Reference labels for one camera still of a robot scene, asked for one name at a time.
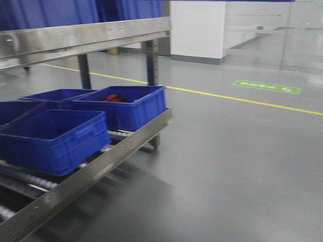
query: blue plastic crate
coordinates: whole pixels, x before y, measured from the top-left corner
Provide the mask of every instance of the blue plastic crate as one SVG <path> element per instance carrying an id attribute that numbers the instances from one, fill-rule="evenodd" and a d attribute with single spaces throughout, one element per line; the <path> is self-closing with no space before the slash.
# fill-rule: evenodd
<path id="1" fill-rule="evenodd" d="M 47 101 L 48 108 L 52 109 L 68 109 L 69 102 L 82 97 L 90 92 L 96 90 L 92 89 L 56 89 L 48 92 L 37 93 L 29 96 L 24 96 L 21 100 L 38 100 Z"/>
<path id="2" fill-rule="evenodd" d="M 8 163 L 53 175 L 71 172 L 110 142 L 98 111 L 47 110 L 0 130 Z"/>
<path id="3" fill-rule="evenodd" d="M 0 1 L 0 30 L 99 22 L 95 0 Z"/>
<path id="4" fill-rule="evenodd" d="M 35 109 L 42 102 L 37 101 L 2 101 L 0 102 L 0 128 Z"/>
<path id="5" fill-rule="evenodd" d="M 161 0 L 118 0 L 121 20 L 159 18 L 163 16 Z"/>
<path id="6" fill-rule="evenodd" d="M 111 86 L 74 100 L 78 110 L 106 112 L 109 130 L 136 131 L 166 110 L 165 86 Z M 102 101 L 121 94 L 128 102 Z"/>

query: stainless steel beam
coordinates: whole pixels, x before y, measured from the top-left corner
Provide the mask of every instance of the stainless steel beam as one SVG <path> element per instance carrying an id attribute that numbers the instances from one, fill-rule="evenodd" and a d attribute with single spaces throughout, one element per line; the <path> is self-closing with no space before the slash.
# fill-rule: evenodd
<path id="1" fill-rule="evenodd" d="M 0 71 L 167 36 L 169 17 L 0 32 Z"/>
<path id="2" fill-rule="evenodd" d="M 169 108 L 131 136 L 103 153 L 15 216 L 0 224 L 1 242 L 21 241 L 94 185 L 168 125 Z"/>

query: white wall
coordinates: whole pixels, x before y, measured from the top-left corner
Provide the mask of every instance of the white wall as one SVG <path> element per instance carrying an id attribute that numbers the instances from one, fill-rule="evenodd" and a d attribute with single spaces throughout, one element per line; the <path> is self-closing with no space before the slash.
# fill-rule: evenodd
<path id="1" fill-rule="evenodd" d="M 226 2 L 171 1 L 171 54 L 222 58 Z"/>

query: plastic crate handle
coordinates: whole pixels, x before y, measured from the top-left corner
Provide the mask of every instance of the plastic crate handle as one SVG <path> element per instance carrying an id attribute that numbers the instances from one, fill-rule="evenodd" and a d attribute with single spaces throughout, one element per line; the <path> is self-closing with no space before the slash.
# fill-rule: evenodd
<path id="1" fill-rule="evenodd" d="M 87 135 L 90 132 L 94 132 L 94 127 L 92 127 L 92 126 L 84 127 L 81 130 L 76 131 L 75 136 L 76 136 L 76 138 L 81 138 L 81 137 L 83 137 L 84 135 Z"/>

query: steel shelf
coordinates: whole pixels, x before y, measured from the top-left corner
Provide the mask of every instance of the steel shelf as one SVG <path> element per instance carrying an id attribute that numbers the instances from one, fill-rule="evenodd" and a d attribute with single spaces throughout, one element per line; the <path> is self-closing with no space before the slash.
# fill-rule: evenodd
<path id="1" fill-rule="evenodd" d="M 77 56 L 82 86 L 90 88 L 87 53 L 144 42 L 148 84 L 158 85 L 156 39 L 169 36 L 170 29 L 171 19 L 165 17 L 2 31 L 0 71 Z M 159 145 L 159 133 L 168 125 L 171 117 L 172 110 L 168 108 L 56 187 L 43 195 L 40 194 L 40 197 L 37 194 L 27 194 L 35 200 L 13 217 L 0 223 L 1 242 L 23 240 L 147 142 L 156 148 Z M 8 179 L 3 184 L 9 189 L 14 188 L 11 189 L 13 191 L 19 191 L 19 188 L 24 186 L 17 186 L 12 182 L 13 180 Z"/>

